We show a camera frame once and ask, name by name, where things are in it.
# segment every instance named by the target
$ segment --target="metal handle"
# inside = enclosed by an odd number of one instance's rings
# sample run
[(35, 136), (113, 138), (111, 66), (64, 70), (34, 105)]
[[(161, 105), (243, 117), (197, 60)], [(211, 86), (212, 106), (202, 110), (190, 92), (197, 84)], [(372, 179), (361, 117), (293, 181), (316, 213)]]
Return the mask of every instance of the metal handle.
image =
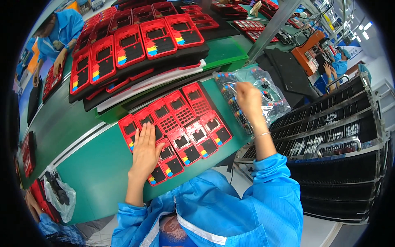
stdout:
[(342, 79), (343, 77), (347, 78), (347, 81), (350, 81), (350, 78), (348, 77), (348, 75), (344, 74), (344, 75), (338, 77), (336, 80), (334, 80), (334, 81), (328, 83), (328, 84), (325, 86), (325, 92), (329, 93), (329, 86), (331, 86), (331, 85), (335, 84), (336, 82), (340, 81), (340, 79)]
[(326, 147), (332, 147), (332, 146), (348, 143), (348, 142), (355, 142), (357, 144), (357, 146), (358, 146), (358, 151), (360, 151), (362, 149), (361, 141), (359, 140), (359, 138), (356, 137), (356, 136), (349, 136), (349, 137), (344, 137), (344, 138), (341, 138), (341, 139), (337, 139), (335, 141), (322, 143), (322, 144), (317, 146), (315, 153), (318, 155), (319, 158), (321, 158), (322, 157), (322, 153), (320, 152), (321, 149), (326, 148)]

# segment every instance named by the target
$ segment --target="hand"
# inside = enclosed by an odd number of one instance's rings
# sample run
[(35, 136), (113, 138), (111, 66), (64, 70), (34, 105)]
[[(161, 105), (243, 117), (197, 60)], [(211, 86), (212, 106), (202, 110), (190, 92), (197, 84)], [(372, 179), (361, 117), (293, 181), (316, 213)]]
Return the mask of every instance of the hand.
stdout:
[(34, 87), (38, 86), (39, 77), (40, 77), (40, 71), (37, 69), (33, 75), (33, 86)]
[(241, 110), (248, 118), (248, 120), (254, 124), (255, 122), (261, 122), (262, 120), (262, 95), (261, 92), (256, 89), (249, 82), (238, 82), (236, 85), (237, 91), (237, 103)]
[(63, 68), (63, 61), (66, 56), (67, 49), (63, 49), (58, 57), (56, 58), (55, 62), (53, 63), (53, 77), (57, 76), (59, 73), (59, 66)]
[(332, 77), (331, 76), (331, 66), (327, 62), (324, 62), (323, 66), (324, 66), (324, 69), (325, 69), (325, 74), (328, 77)]
[(149, 174), (154, 171), (164, 145), (165, 143), (161, 143), (155, 147), (155, 126), (150, 122), (143, 125), (141, 133), (137, 129), (133, 149), (133, 165), (129, 175), (147, 179)]

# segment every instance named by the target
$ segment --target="white zipper trim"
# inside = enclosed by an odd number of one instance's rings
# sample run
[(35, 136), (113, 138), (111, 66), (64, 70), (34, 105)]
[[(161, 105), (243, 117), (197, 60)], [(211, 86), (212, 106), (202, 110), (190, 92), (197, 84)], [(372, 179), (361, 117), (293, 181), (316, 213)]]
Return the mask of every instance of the white zipper trim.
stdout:
[(222, 236), (218, 236), (218, 235), (206, 232), (205, 230), (200, 229), (199, 227), (195, 226), (194, 224), (188, 222), (186, 219), (182, 218), (178, 214), (177, 208), (176, 208), (175, 211), (177, 213), (178, 223), (180, 223), (181, 226), (183, 226), (186, 229), (190, 230), (191, 232), (193, 232), (194, 234), (198, 235), (199, 237), (207, 239), (210, 242), (213, 242), (213, 243), (216, 243), (216, 244), (219, 244), (219, 245), (225, 245), (226, 244), (227, 237), (222, 237)]

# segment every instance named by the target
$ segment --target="white plastic bag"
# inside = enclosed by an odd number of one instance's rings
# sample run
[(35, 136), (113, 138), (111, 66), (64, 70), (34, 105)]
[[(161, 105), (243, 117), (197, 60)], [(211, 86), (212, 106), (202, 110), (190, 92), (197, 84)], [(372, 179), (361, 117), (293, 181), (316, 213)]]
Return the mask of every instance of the white plastic bag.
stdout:
[[(52, 168), (47, 168), (47, 171), (49, 171), (51, 174), (55, 174), (56, 171), (53, 170)], [(58, 196), (55, 195), (55, 193), (52, 190), (52, 187), (47, 181), (47, 177), (44, 176), (44, 191), (45, 191), (45, 197), (47, 201), (49, 201), (54, 208), (60, 213), (60, 217), (62, 218), (64, 223), (67, 223), (71, 221), (74, 213), (74, 208), (75, 208), (75, 203), (77, 200), (77, 196), (75, 193), (75, 190), (70, 187), (67, 183), (63, 183), (62, 180), (60, 179), (60, 176), (56, 178), (56, 181), (58, 182), (59, 186), (66, 192), (67, 197), (69, 198), (69, 203), (68, 205), (63, 203), (61, 204), (58, 200)]]

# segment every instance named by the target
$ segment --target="metal rack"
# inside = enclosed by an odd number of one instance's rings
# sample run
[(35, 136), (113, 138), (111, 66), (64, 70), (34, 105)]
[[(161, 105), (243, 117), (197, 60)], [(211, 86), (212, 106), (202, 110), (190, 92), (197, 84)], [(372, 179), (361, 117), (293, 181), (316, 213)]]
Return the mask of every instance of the metal rack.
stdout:
[[(299, 182), (304, 214), (366, 224), (380, 197), (391, 142), (366, 75), (293, 110), (270, 127), (279, 153)], [(254, 143), (244, 146), (236, 167), (252, 179)]]

